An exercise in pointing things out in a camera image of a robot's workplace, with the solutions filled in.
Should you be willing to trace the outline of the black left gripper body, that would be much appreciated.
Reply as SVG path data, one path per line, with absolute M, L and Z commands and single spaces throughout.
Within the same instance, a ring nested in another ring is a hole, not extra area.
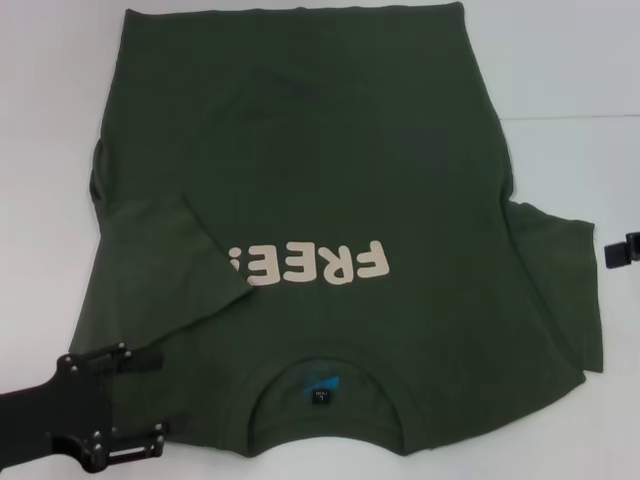
M 108 352 L 66 354 L 42 385 L 1 396 L 1 468 L 67 455 L 88 473 L 108 464 L 112 406 Z

